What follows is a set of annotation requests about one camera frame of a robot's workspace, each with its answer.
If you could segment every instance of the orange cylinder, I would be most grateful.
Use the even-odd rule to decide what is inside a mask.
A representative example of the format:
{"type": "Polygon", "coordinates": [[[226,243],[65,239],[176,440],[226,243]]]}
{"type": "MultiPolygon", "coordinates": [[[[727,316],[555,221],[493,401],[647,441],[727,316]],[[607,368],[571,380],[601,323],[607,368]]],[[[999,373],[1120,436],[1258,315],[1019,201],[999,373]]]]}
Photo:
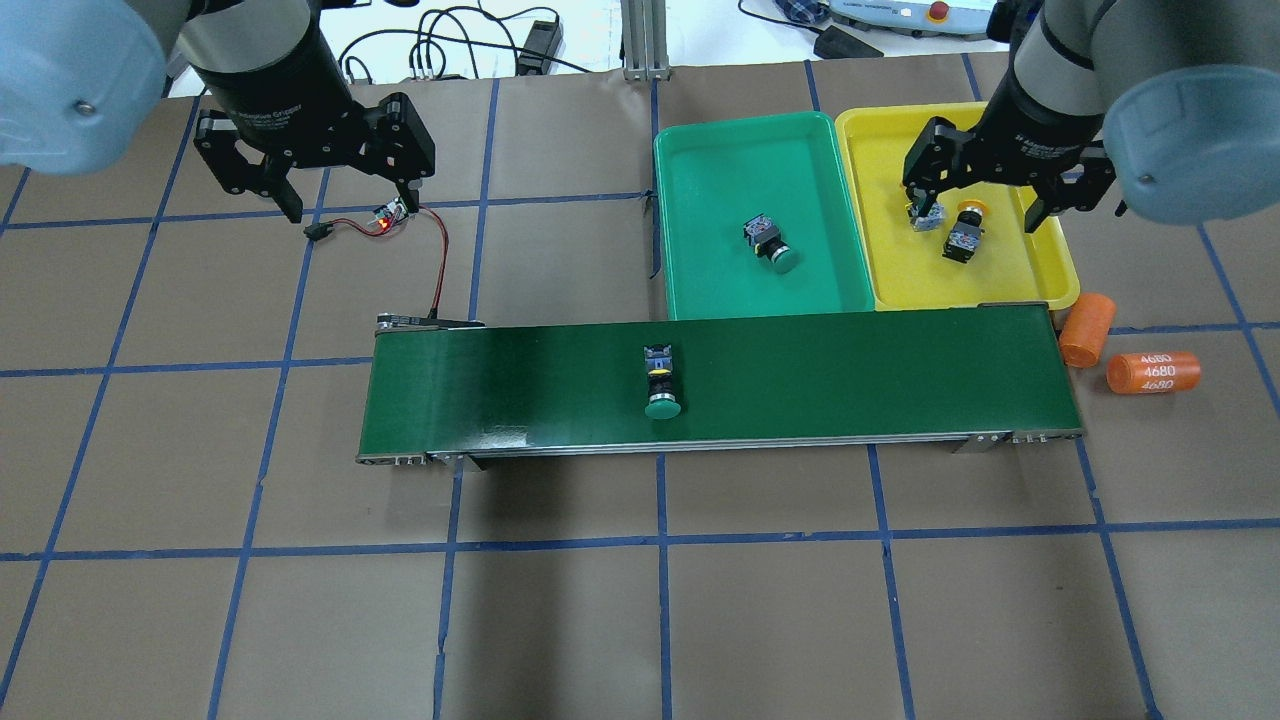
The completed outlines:
{"type": "Polygon", "coordinates": [[[1066,316],[1066,325],[1057,338],[1062,361],[1073,368],[1092,368],[1102,357],[1116,304],[1106,295],[1082,292],[1066,316]]]}
{"type": "Polygon", "coordinates": [[[1190,352],[1130,352],[1107,363],[1107,386],[1120,395],[1192,389],[1199,375],[1199,359],[1190,352]]]}

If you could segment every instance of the green conveyor belt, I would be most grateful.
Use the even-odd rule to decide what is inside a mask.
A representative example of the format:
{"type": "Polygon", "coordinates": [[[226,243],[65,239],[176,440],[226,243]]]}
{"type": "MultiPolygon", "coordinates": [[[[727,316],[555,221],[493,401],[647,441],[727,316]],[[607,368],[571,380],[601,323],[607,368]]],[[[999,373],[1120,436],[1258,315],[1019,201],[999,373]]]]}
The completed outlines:
{"type": "Polygon", "coordinates": [[[1070,437],[1043,306],[378,336],[360,460],[1070,437]],[[643,346],[684,413],[650,420],[643,346]]]}

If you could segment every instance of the cable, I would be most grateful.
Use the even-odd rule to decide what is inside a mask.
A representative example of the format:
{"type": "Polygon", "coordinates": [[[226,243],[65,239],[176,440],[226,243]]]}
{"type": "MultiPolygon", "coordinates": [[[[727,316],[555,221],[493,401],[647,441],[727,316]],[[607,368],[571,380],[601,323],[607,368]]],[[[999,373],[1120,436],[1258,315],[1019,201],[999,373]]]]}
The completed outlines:
{"type": "Polygon", "coordinates": [[[361,60],[360,58],[349,55],[347,58],[346,64],[343,65],[343,69],[347,70],[347,78],[352,82],[352,85],[355,85],[356,82],[356,73],[351,72],[352,63],[357,63],[360,68],[365,70],[365,77],[369,78],[369,85],[374,85],[374,74],[369,72],[369,65],[366,65],[365,61],[361,60]]]}
{"type": "MultiPolygon", "coordinates": [[[[451,20],[453,20],[453,24],[458,26],[458,31],[462,32],[462,37],[465,38],[465,42],[467,44],[467,54],[471,55],[471,72],[475,73],[476,79],[479,79],[480,78],[480,65],[476,63],[475,46],[471,45],[471,42],[472,42],[471,33],[467,32],[467,28],[466,28],[466,26],[462,24],[462,20],[460,20],[458,18],[456,18],[452,13],[449,13],[448,10],[428,10],[428,12],[422,13],[421,17],[417,18],[417,33],[419,33],[419,36],[424,35],[422,33],[422,28],[426,26],[426,17],[430,15],[431,13],[435,13],[438,17],[434,20],[431,20],[431,32],[426,33],[428,47],[430,47],[431,33],[435,32],[435,23],[440,22],[440,18],[448,17],[451,20]]],[[[426,64],[425,65],[422,64],[422,60],[424,60],[422,59],[422,53],[419,51],[419,54],[417,54],[417,67],[422,69],[422,74],[425,76],[426,72],[429,69],[431,69],[431,51],[430,50],[428,50],[428,53],[426,53],[426,64]]]]}
{"type": "MultiPolygon", "coordinates": [[[[449,263],[449,228],[444,224],[444,219],[426,205],[420,205],[419,211],[430,215],[431,219],[435,220],[435,227],[440,228],[440,270],[435,275],[435,295],[431,297],[431,311],[426,315],[428,318],[435,319],[440,313],[440,296],[444,293],[444,269],[449,263]]],[[[410,218],[412,218],[412,215],[404,215],[390,225],[378,231],[371,231],[351,218],[334,218],[332,220],[310,225],[302,232],[302,234],[305,234],[307,240],[316,242],[333,234],[334,225],[346,225],[365,237],[387,237],[394,234],[399,228],[403,228],[404,224],[408,223],[410,218]]]]}
{"type": "Polygon", "coordinates": [[[780,20],[777,18],[769,18],[769,17],[765,17],[765,15],[759,15],[756,13],[753,13],[753,12],[750,12],[746,8],[742,6],[742,0],[737,0],[737,9],[744,15],[755,18],[758,20],[764,20],[767,23],[773,23],[776,26],[797,27],[800,29],[806,29],[806,31],[809,31],[809,32],[812,32],[814,35],[822,35],[822,29],[820,28],[815,28],[813,26],[805,26],[805,24],[800,24],[800,23],[794,23],[791,20],[780,20]]]}
{"type": "MultiPolygon", "coordinates": [[[[476,8],[484,10],[484,0],[476,0],[476,8]]],[[[548,8],[547,5],[534,5],[532,8],[525,8],[518,13],[512,13],[509,15],[499,15],[498,19],[509,20],[512,18],[518,18],[520,15],[527,15],[529,13],[534,13],[536,10],[547,10],[556,18],[556,24],[559,24],[559,10],[557,10],[556,8],[548,8]]]]}
{"type": "Polygon", "coordinates": [[[449,261],[449,228],[444,227],[444,220],[435,214],[435,210],[422,205],[421,211],[431,215],[435,225],[440,228],[440,273],[435,277],[435,297],[431,300],[431,311],[428,318],[436,318],[440,314],[440,293],[444,292],[444,265],[449,261]]]}
{"type": "MultiPolygon", "coordinates": [[[[375,29],[375,31],[371,31],[371,32],[366,32],[365,35],[361,35],[356,40],[352,40],[351,42],[347,44],[347,46],[342,50],[342,55],[339,55],[339,60],[344,59],[347,56],[347,54],[351,53],[351,49],[355,47],[357,44],[364,42],[366,40],[369,40],[370,37],[376,37],[379,35],[417,35],[417,36],[424,36],[426,33],[425,32],[420,33],[420,32],[417,32],[415,29],[406,29],[406,28],[384,28],[384,29],[375,29]]],[[[443,35],[435,36],[434,40],[440,40],[440,41],[445,41],[445,42],[470,42],[471,45],[475,45],[476,47],[497,47],[498,50],[511,50],[511,49],[520,50],[520,47],[515,47],[512,45],[499,45],[497,42],[481,42],[479,40],[462,40],[462,38],[458,38],[458,37],[445,37],[443,35]]],[[[562,60],[562,59],[552,56],[552,55],[544,55],[541,53],[534,53],[532,50],[525,50],[525,53],[529,54],[529,55],[531,55],[531,56],[534,56],[534,58],[538,58],[540,60],[550,60],[552,63],[556,63],[558,65],[564,65],[566,68],[570,68],[570,69],[573,69],[573,70],[579,70],[581,73],[589,73],[589,72],[591,72],[590,69],[584,68],[582,65],[575,65],[573,63],[570,63],[568,60],[562,60]]]]}
{"type": "Polygon", "coordinates": [[[444,47],[442,47],[440,44],[436,42],[434,38],[433,40],[419,40],[417,42],[413,44],[413,47],[410,47],[410,50],[408,50],[408,72],[413,77],[417,77],[419,76],[419,70],[421,70],[422,77],[428,77],[426,76],[426,68],[424,68],[421,65],[415,65],[413,64],[413,58],[417,55],[417,49],[420,46],[422,46],[422,45],[428,46],[426,47],[428,58],[430,58],[431,47],[435,47],[436,50],[440,51],[440,70],[438,73],[434,73],[431,76],[431,79],[435,79],[438,77],[444,76],[445,70],[449,67],[449,56],[448,56],[448,54],[444,53],[444,47]]]}
{"type": "MultiPolygon", "coordinates": [[[[512,61],[512,65],[513,67],[518,67],[520,65],[520,51],[518,51],[520,49],[516,46],[516,38],[511,35],[511,28],[507,27],[507,23],[502,22],[497,17],[489,14],[488,12],[481,10],[480,8],[472,8],[470,5],[452,5],[452,6],[445,8],[443,10],[436,10],[438,14],[436,14],[435,19],[431,20],[431,27],[429,27],[426,29],[426,38],[431,40],[431,37],[435,35],[435,26],[440,22],[440,19],[443,19],[445,17],[449,18],[449,19],[452,19],[454,24],[457,24],[460,28],[462,28],[463,27],[462,22],[458,20],[458,18],[453,15],[453,13],[462,12],[462,10],[471,12],[471,13],[479,13],[486,20],[497,23],[498,27],[502,28],[503,35],[507,36],[507,42],[508,42],[508,45],[511,47],[511,61],[512,61]]],[[[421,18],[419,18],[419,22],[417,22],[417,31],[419,32],[422,32],[422,24],[426,20],[426,15],[430,14],[430,13],[431,13],[431,10],[428,10],[426,13],[422,13],[421,18]]],[[[480,70],[479,70],[479,68],[475,68],[475,46],[471,45],[474,41],[471,40],[471,36],[467,35],[467,32],[466,32],[465,28],[462,31],[462,37],[465,37],[467,40],[467,51],[471,54],[472,69],[475,69],[476,78],[479,78],[480,77],[480,70]]],[[[430,59],[430,54],[429,54],[428,55],[428,69],[430,69],[430,60],[431,59],[430,59]]]]}

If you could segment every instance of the yellow tray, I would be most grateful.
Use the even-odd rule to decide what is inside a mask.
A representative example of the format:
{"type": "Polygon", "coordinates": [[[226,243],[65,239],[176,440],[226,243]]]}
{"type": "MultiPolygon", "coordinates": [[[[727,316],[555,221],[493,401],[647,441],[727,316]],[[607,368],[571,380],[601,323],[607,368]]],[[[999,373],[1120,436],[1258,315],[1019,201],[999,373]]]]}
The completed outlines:
{"type": "Polygon", "coordinates": [[[918,233],[906,219],[902,160],[920,128],[941,115],[973,127],[984,102],[858,108],[836,119],[840,152],[854,197],[854,214],[867,250],[877,310],[966,307],[983,302],[1046,301],[1051,310],[1080,295],[1071,254],[1057,218],[1032,234],[1023,215],[1036,200],[1030,188],[978,183],[941,195],[946,222],[918,233]],[[982,200],[982,245],[968,264],[942,256],[942,242],[961,200],[982,200]]]}

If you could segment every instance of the blue tape line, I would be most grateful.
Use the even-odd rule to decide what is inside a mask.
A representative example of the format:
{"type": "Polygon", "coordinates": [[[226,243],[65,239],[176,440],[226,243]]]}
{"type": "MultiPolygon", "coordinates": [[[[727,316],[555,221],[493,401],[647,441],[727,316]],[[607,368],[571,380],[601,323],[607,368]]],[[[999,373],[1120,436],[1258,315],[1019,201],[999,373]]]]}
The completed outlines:
{"type": "Polygon", "coordinates": [[[673,712],[671,691],[671,559],[667,546],[667,454],[654,462],[658,475],[658,633],[662,665],[662,720],[673,712]]]}
{"type": "Polygon", "coordinates": [[[275,370],[279,360],[248,360],[244,363],[175,363],[172,365],[122,365],[111,368],[113,375],[141,375],[147,373],[210,373],[223,370],[275,370]]]}
{"type": "Polygon", "coordinates": [[[453,609],[453,568],[457,561],[458,518],[462,511],[462,464],[453,471],[453,493],[449,496],[448,550],[444,553],[444,578],[440,582],[440,620],[435,637],[435,674],[431,679],[431,720],[440,720],[444,705],[444,647],[449,639],[449,616],[453,609]]]}
{"type": "Polygon", "coordinates": [[[238,557],[238,547],[177,547],[165,550],[63,550],[56,560],[189,560],[200,557],[238,557]]]}
{"type": "MultiPolygon", "coordinates": [[[[308,357],[303,360],[242,360],[228,363],[174,363],[161,365],[116,365],[110,369],[113,375],[138,375],[147,373],[205,373],[224,370],[278,370],[284,365],[291,368],[330,368],[335,365],[369,365],[374,359],[369,355],[356,357],[308,357]]],[[[108,373],[101,368],[44,368],[37,370],[0,370],[0,378],[59,378],[68,375],[101,375],[108,373]]]]}
{"type": "Polygon", "coordinates": [[[40,231],[52,228],[95,228],[105,225],[146,225],[155,222],[155,218],[108,218],[101,220],[42,220],[38,223],[13,223],[9,229],[40,231]]]}
{"type": "Polygon", "coordinates": [[[1096,525],[1011,525],[998,528],[929,528],[892,530],[892,536],[893,539],[1018,538],[1038,536],[1083,536],[1096,530],[1096,525]]]}
{"type": "Polygon", "coordinates": [[[490,208],[499,205],[552,205],[558,202],[607,202],[612,200],[639,200],[649,196],[648,190],[639,192],[599,192],[595,195],[552,195],[547,197],[507,197],[488,200],[490,208]]]}
{"type": "Polygon", "coordinates": [[[902,689],[902,714],[915,720],[915,697],[911,694],[911,671],[906,664],[906,638],[902,633],[902,609],[897,597],[897,573],[893,570],[893,530],[884,505],[884,487],[881,482],[879,452],[874,445],[867,446],[867,461],[872,470],[872,493],[876,496],[876,524],[879,527],[881,559],[884,564],[884,589],[888,593],[888,619],[893,629],[893,652],[897,656],[897,680],[902,689]]]}
{"type": "Polygon", "coordinates": [[[1155,520],[1108,523],[1108,533],[1169,533],[1206,530],[1263,530],[1280,528],[1280,518],[1233,518],[1225,520],[1155,520]]]}
{"type": "MultiPolygon", "coordinates": [[[[303,213],[315,213],[314,209],[303,213]]],[[[200,223],[205,220],[248,220],[257,218],[279,218],[279,210],[243,210],[232,213],[197,213],[191,215],[165,215],[163,223],[200,223]]]]}
{"type": "Polygon", "coordinates": [[[0,370],[0,378],[63,378],[68,375],[101,375],[106,368],[47,368],[44,370],[0,370]]]}
{"type": "MultiPolygon", "coordinates": [[[[1194,533],[1219,530],[1274,530],[1280,529],[1280,518],[1228,518],[1221,520],[1148,520],[1135,523],[1107,523],[1108,533],[1194,533]]],[[[911,528],[891,530],[893,539],[970,539],[1044,536],[1082,536],[1100,532],[1097,524],[1074,525],[1012,525],[995,528],[911,528]]],[[[476,541],[449,544],[447,542],[408,542],[385,544],[323,544],[323,546],[270,546],[253,547],[251,557],[344,557],[357,555],[434,555],[451,548],[457,552],[548,552],[562,550],[598,550],[611,547],[701,546],[701,544],[756,544],[806,542],[874,542],[882,538],[879,530],[832,530],[820,533],[726,533],[685,536],[616,536],[600,538],[570,538],[556,541],[476,541]]],[[[54,551],[58,560],[148,560],[182,557],[237,557],[239,548],[196,547],[157,550],[74,550],[54,551]]],[[[40,560],[41,552],[0,553],[0,562],[29,562],[40,560]]]]}
{"type": "Polygon", "coordinates": [[[79,480],[81,468],[84,465],[84,454],[88,451],[90,439],[93,437],[93,427],[97,424],[97,416],[102,409],[102,398],[106,397],[106,384],[108,380],[111,379],[110,368],[115,364],[115,359],[120,354],[120,343],[124,342],[124,329],[129,324],[129,315],[133,313],[138,287],[142,284],[142,275],[147,269],[147,259],[151,255],[151,247],[155,245],[159,219],[164,215],[165,205],[169,202],[169,195],[173,192],[173,183],[178,177],[178,167],[182,164],[183,152],[187,149],[187,142],[191,140],[191,131],[196,124],[196,110],[198,106],[198,99],[193,100],[191,104],[191,113],[187,115],[187,127],[183,129],[182,141],[178,145],[178,152],[174,156],[173,167],[169,169],[169,178],[165,182],[164,193],[160,196],[160,205],[151,222],[151,231],[147,233],[147,245],[142,250],[142,258],[138,260],[137,273],[133,275],[133,286],[129,291],[129,300],[124,304],[124,311],[120,315],[120,323],[115,332],[115,340],[111,342],[111,354],[106,363],[106,372],[102,374],[102,379],[97,384],[97,395],[93,396],[93,405],[90,409],[88,420],[84,423],[84,432],[81,434],[79,447],[76,448],[76,460],[72,462],[72,470],[67,478],[67,487],[63,489],[63,497],[58,503],[58,514],[54,515],[54,524],[49,530],[49,539],[45,542],[45,552],[40,561],[40,568],[36,570],[36,579],[32,583],[31,594],[27,596],[27,607],[23,610],[22,623],[18,626],[18,634],[9,651],[9,661],[5,665],[4,676],[0,678],[0,707],[4,706],[5,698],[9,696],[9,685],[13,683],[13,674],[18,667],[18,659],[22,656],[22,646],[27,639],[27,632],[31,629],[31,619],[36,612],[36,603],[40,601],[40,591],[45,585],[45,575],[49,571],[49,564],[52,561],[54,548],[58,546],[58,536],[61,533],[63,523],[67,520],[67,509],[70,506],[72,495],[76,492],[76,483],[79,480]]]}
{"type": "Polygon", "coordinates": [[[22,655],[22,646],[27,639],[27,632],[31,629],[31,619],[36,612],[40,591],[45,585],[45,574],[49,571],[54,546],[58,544],[58,534],[61,532],[63,521],[67,518],[67,507],[70,505],[72,492],[76,489],[76,480],[79,478],[81,468],[84,464],[84,452],[88,450],[90,437],[93,434],[93,425],[97,423],[97,414],[102,407],[102,397],[106,395],[106,380],[108,375],[102,375],[101,382],[99,382],[97,395],[93,397],[88,421],[86,421],[84,432],[81,434],[79,447],[76,450],[76,460],[72,462],[67,488],[63,491],[61,501],[58,503],[58,514],[54,516],[54,525],[49,532],[49,539],[45,542],[45,551],[41,553],[40,568],[36,569],[36,579],[32,583],[31,593],[27,596],[27,606],[22,612],[22,621],[18,624],[18,634],[14,637],[13,647],[9,651],[9,661],[5,665],[4,676],[0,678],[0,707],[4,707],[5,698],[9,696],[9,685],[13,683],[13,674],[18,667],[18,657],[22,655]]]}
{"type": "Polygon", "coordinates": [[[813,61],[804,61],[804,77],[809,82],[809,102],[815,113],[822,111],[822,101],[818,99],[818,81],[813,77],[813,61]]]}
{"type": "Polygon", "coordinates": [[[878,541],[879,530],[832,530],[819,533],[708,533],[667,536],[667,544],[756,544],[786,542],[878,541]]]}
{"type": "Polygon", "coordinates": [[[969,76],[969,90],[973,91],[973,99],[982,100],[982,90],[978,87],[978,74],[973,72],[973,61],[969,60],[969,54],[961,53],[960,61],[964,63],[964,74],[969,76]]]}
{"type": "Polygon", "coordinates": [[[27,187],[27,178],[31,177],[31,168],[23,168],[22,176],[18,177],[18,184],[13,188],[13,196],[9,197],[9,206],[4,210],[4,217],[0,218],[0,237],[4,236],[5,228],[9,227],[9,220],[13,219],[13,211],[18,209],[18,199],[22,197],[23,188],[27,187]]]}
{"type": "Polygon", "coordinates": [[[362,357],[311,357],[307,360],[289,360],[294,368],[333,368],[335,365],[369,365],[374,359],[369,355],[362,357]]]}
{"type": "Polygon", "coordinates": [[[223,700],[223,679],[227,676],[227,660],[230,657],[232,638],[236,634],[236,619],[239,615],[239,601],[244,591],[244,574],[248,571],[250,548],[253,547],[253,533],[257,529],[257,512],[262,505],[262,483],[253,486],[253,500],[250,502],[248,520],[244,523],[244,541],[236,556],[236,582],[232,583],[232,597],[227,606],[227,621],[223,624],[223,639],[218,646],[218,665],[214,667],[214,687],[209,693],[207,720],[218,717],[218,706],[223,700]]]}
{"type": "MultiPolygon", "coordinates": [[[[431,208],[433,210],[443,210],[447,208],[477,208],[480,205],[479,200],[440,200],[438,202],[422,201],[422,205],[431,208]]],[[[337,215],[344,213],[372,213],[376,210],[376,205],[325,205],[326,215],[337,215]]]]}
{"type": "MultiPolygon", "coordinates": [[[[324,196],[329,190],[329,168],[325,168],[320,178],[320,193],[316,199],[316,208],[312,211],[311,222],[317,222],[324,211],[324,196]]],[[[250,501],[248,518],[244,521],[244,538],[241,542],[238,560],[236,562],[236,582],[232,584],[232,596],[227,605],[227,621],[223,625],[223,639],[218,647],[218,665],[214,667],[214,684],[209,693],[207,720],[218,717],[218,707],[223,698],[223,680],[227,676],[227,661],[230,656],[232,638],[236,637],[236,619],[239,615],[239,601],[244,591],[244,575],[248,571],[248,561],[252,556],[253,534],[257,532],[257,516],[262,509],[262,480],[271,466],[271,451],[275,447],[275,430],[280,421],[280,410],[284,406],[284,391],[289,380],[289,366],[293,360],[293,343],[298,336],[298,318],[302,315],[302,302],[307,292],[307,277],[311,269],[311,258],[315,249],[314,242],[306,242],[302,250],[302,268],[298,270],[298,284],[293,293],[293,311],[289,315],[289,332],[284,340],[284,356],[280,360],[280,378],[275,386],[275,398],[271,404],[271,418],[266,425],[266,438],[262,441],[262,459],[257,469],[257,482],[253,483],[253,498],[250,501]]]]}
{"type": "Polygon", "coordinates": [[[493,79],[489,91],[489,119],[484,131],[484,169],[480,174],[480,211],[476,214],[476,250],[471,258],[471,299],[467,304],[467,320],[475,322],[476,305],[480,301],[480,265],[484,263],[484,229],[489,219],[489,173],[493,169],[493,136],[498,127],[498,86],[502,81],[493,79]]]}
{"type": "Polygon", "coordinates": [[[403,542],[388,544],[321,544],[321,546],[278,546],[255,547],[252,557],[348,557],[355,555],[431,555],[447,552],[443,542],[403,542]]]}
{"type": "Polygon", "coordinates": [[[1102,539],[1102,555],[1107,561],[1107,571],[1111,574],[1111,587],[1115,591],[1116,605],[1120,609],[1120,623],[1124,625],[1125,641],[1129,643],[1129,656],[1133,659],[1134,671],[1138,674],[1138,689],[1142,692],[1142,701],[1147,706],[1147,715],[1152,720],[1161,720],[1160,710],[1156,707],[1156,696],[1151,689],[1151,678],[1147,675],[1147,661],[1142,656],[1142,647],[1138,644],[1138,630],[1133,625],[1133,614],[1129,611],[1129,597],[1124,589],[1124,580],[1120,578],[1120,562],[1116,560],[1115,547],[1111,544],[1111,533],[1107,530],[1107,518],[1102,511],[1102,498],[1098,497],[1098,483],[1093,477],[1093,464],[1089,462],[1089,454],[1084,447],[1084,439],[1075,439],[1075,454],[1080,460],[1080,471],[1084,474],[1084,487],[1089,492],[1089,502],[1093,505],[1093,519],[1097,523],[1098,537],[1102,539]]]}
{"type": "Polygon", "coordinates": [[[1249,320],[1244,316],[1244,307],[1240,306],[1239,299],[1235,297],[1235,290],[1231,288],[1231,281],[1226,277],[1226,268],[1222,265],[1222,260],[1217,256],[1217,250],[1213,249],[1213,241],[1208,237],[1208,231],[1204,229],[1204,225],[1196,225],[1196,231],[1201,236],[1201,242],[1204,243],[1204,252],[1208,254],[1208,259],[1213,264],[1213,272],[1217,273],[1217,281],[1222,283],[1222,292],[1226,293],[1226,301],[1231,304],[1231,311],[1235,313],[1235,322],[1239,323],[1240,332],[1244,333],[1244,342],[1248,343],[1249,352],[1253,354],[1253,363],[1258,366],[1258,374],[1262,377],[1262,384],[1266,386],[1267,396],[1271,398],[1271,410],[1276,414],[1276,416],[1280,416],[1280,393],[1276,392],[1276,384],[1271,379],[1271,370],[1267,369],[1267,361],[1262,356],[1262,348],[1258,347],[1258,341],[1253,337],[1253,329],[1249,327],[1249,320]]]}
{"type": "Polygon", "coordinates": [[[1240,329],[1240,325],[1233,325],[1229,323],[1211,323],[1206,325],[1151,325],[1146,328],[1111,328],[1107,333],[1110,336],[1126,336],[1126,334],[1178,334],[1178,333],[1220,333],[1220,332],[1235,332],[1240,329]]]}

